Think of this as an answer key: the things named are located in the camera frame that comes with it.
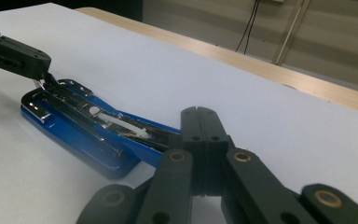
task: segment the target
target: electrical wire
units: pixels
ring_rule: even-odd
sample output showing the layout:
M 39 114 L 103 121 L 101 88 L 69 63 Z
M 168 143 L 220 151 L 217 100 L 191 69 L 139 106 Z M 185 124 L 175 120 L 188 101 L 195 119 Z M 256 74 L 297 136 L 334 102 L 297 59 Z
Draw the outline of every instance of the electrical wire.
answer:
M 249 30 L 249 34 L 248 34 L 247 41 L 246 41 L 246 47 L 247 47 L 247 45 L 248 45 L 249 35 L 250 35 L 250 32 L 252 31 L 253 23 L 255 22 L 255 15 L 256 15 L 256 13 L 257 13 L 257 9 L 258 9 L 258 4 L 259 4 L 259 2 L 260 2 L 260 0 L 255 0 L 254 7 L 253 7 L 253 9 L 252 9 L 251 17 L 250 17 L 249 20 L 248 20 L 248 23 L 247 23 L 247 25 L 246 25 L 245 31 L 243 32 L 243 35 L 242 35 L 240 44 L 238 44 L 237 48 L 235 49 L 235 52 L 237 52 L 238 49 L 240 48 L 240 45 L 242 44 L 242 41 L 243 41 L 243 39 L 244 39 L 245 36 L 246 36 L 246 32 L 248 31 L 249 25 L 252 24 L 251 27 L 250 27 L 250 30 Z
M 255 6 L 255 15 L 257 15 L 258 4 L 260 3 L 260 0 L 256 0 L 256 1 L 257 1 L 257 4 L 256 4 L 256 6 Z M 245 53 L 246 53 L 246 50 L 248 49 L 249 37 L 251 36 L 253 24 L 255 23 L 255 15 L 254 15 L 254 17 L 253 17 L 251 27 L 249 28 L 248 38 L 246 39 L 246 45 L 245 45 L 245 50 L 243 51 L 243 54 L 245 54 Z

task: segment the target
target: screw hole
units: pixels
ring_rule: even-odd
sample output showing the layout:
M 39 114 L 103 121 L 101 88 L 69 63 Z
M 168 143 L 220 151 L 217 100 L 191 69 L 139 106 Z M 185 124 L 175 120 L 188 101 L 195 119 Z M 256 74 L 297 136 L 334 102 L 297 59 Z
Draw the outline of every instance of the screw hole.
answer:
M 237 152 L 234 154 L 234 159 L 236 161 L 249 161 L 252 157 L 244 152 Z
M 339 208 L 344 204 L 336 194 L 324 189 L 315 191 L 315 197 L 320 203 L 329 207 Z
M 185 154 L 182 152 L 173 152 L 170 154 L 171 161 L 183 161 L 185 157 Z
M 118 206 L 124 202 L 124 194 L 121 191 L 111 191 L 103 196 L 103 201 L 106 206 L 113 207 Z
M 154 224 L 167 224 L 170 221 L 170 216 L 166 213 L 156 213 L 153 215 Z

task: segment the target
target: table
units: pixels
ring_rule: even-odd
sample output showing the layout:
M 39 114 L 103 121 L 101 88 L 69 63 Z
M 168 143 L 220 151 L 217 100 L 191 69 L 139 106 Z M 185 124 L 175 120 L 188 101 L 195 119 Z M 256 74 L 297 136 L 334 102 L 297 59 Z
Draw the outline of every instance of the table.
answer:
M 78 8 L 77 11 L 133 32 L 148 35 L 158 40 L 174 44 L 175 46 L 193 51 L 199 55 L 230 64 L 255 75 L 259 75 L 283 85 L 295 88 L 299 91 L 306 92 L 310 95 L 358 110 L 358 91 L 342 87 L 319 78 L 310 77 L 271 63 L 266 63 L 228 49 L 222 49 L 215 45 L 211 45 L 184 35 L 175 34 L 154 26 L 132 21 L 95 7 L 82 7 Z
M 238 66 L 249 66 L 240 69 L 200 55 L 230 55 L 227 50 L 123 18 L 116 22 L 129 26 L 54 4 L 0 12 L 1 34 L 46 52 L 56 78 L 74 79 L 117 109 L 175 128 L 184 108 L 209 107 L 236 146 L 256 153 L 287 188 L 299 192 L 325 183 L 358 202 L 358 107 L 255 76 L 269 69 L 296 75 L 274 65 L 233 56 Z M 200 52 L 129 31 L 130 24 L 191 46 L 200 43 Z M 257 72 L 261 67 L 267 68 Z M 144 163 L 119 180 L 96 174 L 21 117 L 21 97 L 33 88 L 32 81 L 0 70 L 0 223 L 75 223 L 98 189 L 112 183 L 136 187 L 153 174 Z M 196 197 L 192 219 L 224 223 L 219 199 Z

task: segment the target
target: wall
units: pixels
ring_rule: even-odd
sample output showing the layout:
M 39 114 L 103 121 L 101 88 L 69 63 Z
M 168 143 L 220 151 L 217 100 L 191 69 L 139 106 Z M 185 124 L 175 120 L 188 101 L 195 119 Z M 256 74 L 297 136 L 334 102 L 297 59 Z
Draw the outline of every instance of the wall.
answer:
M 260 1 L 247 55 L 272 62 L 296 1 Z M 235 50 L 253 6 L 254 0 L 144 0 L 144 22 Z M 311 0 L 282 66 L 358 90 L 358 0 Z

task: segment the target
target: white table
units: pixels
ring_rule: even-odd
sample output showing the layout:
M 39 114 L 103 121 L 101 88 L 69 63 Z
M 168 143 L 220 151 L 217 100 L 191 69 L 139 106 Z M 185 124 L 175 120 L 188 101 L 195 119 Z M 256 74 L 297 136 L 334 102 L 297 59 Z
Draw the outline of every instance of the white table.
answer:
M 324 183 L 358 202 L 356 110 L 53 4 L 0 12 L 0 32 L 117 109 L 178 128 L 180 111 L 209 107 L 287 188 Z M 75 223 L 101 187 L 153 174 L 144 163 L 117 181 L 96 174 L 21 116 L 33 88 L 0 70 L 0 223 Z M 192 223 L 224 222 L 218 198 L 194 199 Z

